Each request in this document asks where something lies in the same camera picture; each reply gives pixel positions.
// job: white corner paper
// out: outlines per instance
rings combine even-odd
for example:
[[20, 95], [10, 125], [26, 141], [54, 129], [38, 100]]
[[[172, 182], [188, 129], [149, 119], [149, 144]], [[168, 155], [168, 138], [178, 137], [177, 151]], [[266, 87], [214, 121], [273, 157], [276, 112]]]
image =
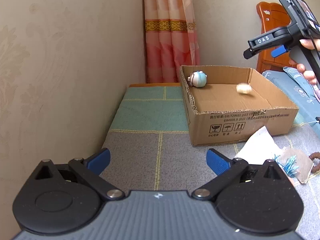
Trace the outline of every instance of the white corner paper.
[[273, 138], [264, 126], [256, 131], [235, 156], [246, 160], [249, 164], [263, 164], [265, 160], [273, 159], [282, 154]]

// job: beige wall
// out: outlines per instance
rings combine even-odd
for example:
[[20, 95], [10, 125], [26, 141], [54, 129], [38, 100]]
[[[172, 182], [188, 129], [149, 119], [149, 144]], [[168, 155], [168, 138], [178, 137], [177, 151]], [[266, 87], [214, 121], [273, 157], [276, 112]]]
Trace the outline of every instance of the beige wall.
[[[248, 40], [261, 33], [256, 5], [279, 0], [193, 0], [202, 65], [256, 68], [258, 56], [246, 60]], [[320, 0], [305, 0], [320, 20]]]
[[41, 159], [102, 146], [126, 87], [145, 81], [142, 0], [0, 0], [0, 232]]

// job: toy figure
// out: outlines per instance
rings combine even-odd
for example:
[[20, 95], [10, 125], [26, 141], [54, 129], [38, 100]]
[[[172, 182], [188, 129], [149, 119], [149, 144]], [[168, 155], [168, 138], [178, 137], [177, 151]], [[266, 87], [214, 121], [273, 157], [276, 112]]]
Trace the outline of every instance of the toy figure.
[[191, 86], [201, 88], [207, 83], [207, 75], [202, 71], [193, 72], [190, 77], [188, 77], [188, 81]]

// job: human hand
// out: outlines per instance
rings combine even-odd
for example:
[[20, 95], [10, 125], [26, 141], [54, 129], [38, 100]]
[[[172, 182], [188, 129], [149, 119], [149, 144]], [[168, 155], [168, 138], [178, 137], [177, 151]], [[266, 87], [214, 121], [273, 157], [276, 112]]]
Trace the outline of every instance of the human hand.
[[[304, 46], [307, 49], [314, 49], [315, 47], [312, 44], [311, 40], [300, 40], [302, 46]], [[320, 39], [315, 39], [315, 44], [317, 47], [317, 50], [320, 51]], [[290, 64], [296, 64], [295, 61], [292, 59], [289, 60]], [[303, 64], [297, 64], [297, 70], [303, 74], [304, 78], [309, 81], [311, 85], [316, 85], [317, 84], [317, 79], [316, 75], [313, 71], [311, 70], [306, 70], [305, 66]]]

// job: cable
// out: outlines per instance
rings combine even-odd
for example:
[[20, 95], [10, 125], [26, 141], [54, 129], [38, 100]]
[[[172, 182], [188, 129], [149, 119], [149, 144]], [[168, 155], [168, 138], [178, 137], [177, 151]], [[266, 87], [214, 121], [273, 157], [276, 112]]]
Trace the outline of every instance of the cable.
[[315, 50], [316, 50], [316, 53], [317, 53], [317, 55], [318, 55], [319, 62], [320, 62], [320, 54], [319, 54], [318, 48], [316, 47], [315, 40], [313, 39], [313, 37], [312, 37], [312, 35], [311, 35], [311, 32], [310, 32], [310, 28], [309, 28], [309, 27], [308, 27], [308, 32], [309, 32], [309, 35], [310, 35], [312, 44], [313, 44], [313, 46], [315, 47]]

